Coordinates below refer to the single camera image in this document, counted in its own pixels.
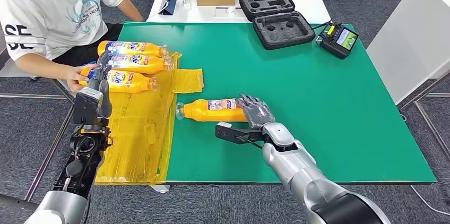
white t-shirt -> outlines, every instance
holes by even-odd
[[[97,41],[108,32],[100,1],[117,6],[123,0],[0,0],[0,22],[11,58],[36,53],[51,60],[74,46]]]

black pants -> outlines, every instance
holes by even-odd
[[[53,59],[53,62],[69,66],[82,66],[97,61],[99,57],[97,53],[98,44],[105,40],[117,41],[124,25],[106,23],[106,26],[108,27],[108,32],[106,32],[106,34],[98,41],[93,42],[90,45],[74,46],[61,56]]]

green tabletop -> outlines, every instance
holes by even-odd
[[[179,102],[261,98],[332,181],[436,182],[359,40],[345,60],[314,42],[265,50],[249,23],[129,23],[119,40],[166,44],[180,68],[203,69],[203,92]],[[279,182],[260,149],[216,138],[215,125],[175,121],[167,182]]]

orange bottle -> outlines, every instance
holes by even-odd
[[[170,56],[167,45],[158,46],[150,42],[102,41],[97,48],[97,52],[100,55],[105,51],[111,54],[142,54],[160,58]]]
[[[81,71],[81,75],[92,77],[93,70],[86,67]],[[145,77],[140,73],[110,70],[107,81],[109,92],[119,93],[139,93],[146,90],[157,91],[158,83],[155,77]],[[80,85],[87,86],[87,82],[79,81]]]
[[[191,118],[198,122],[247,122],[235,99],[197,99],[190,104],[177,104],[178,119]]]
[[[174,67],[172,58],[160,58],[141,54],[109,54],[108,65],[114,70],[131,71],[142,74],[156,74],[160,71],[170,71]]]

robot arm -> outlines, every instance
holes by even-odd
[[[88,87],[76,94],[73,121],[78,127],[70,138],[66,166],[25,224],[77,224],[83,218],[103,152],[111,145],[112,107],[106,80],[110,68],[104,65],[105,56],[100,56]]]
[[[383,211],[368,198],[327,179],[313,156],[257,98],[238,100],[251,130],[234,130],[231,124],[216,126],[218,138],[238,144],[263,141],[264,161],[283,186],[300,202],[311,224],[390,224]]]
[[[265,124],[262,134],[267,136],[264,161],[297,201],[302,202],[311,224],[390,224],[370,199],[327,179],[311,154],[283,124]]]

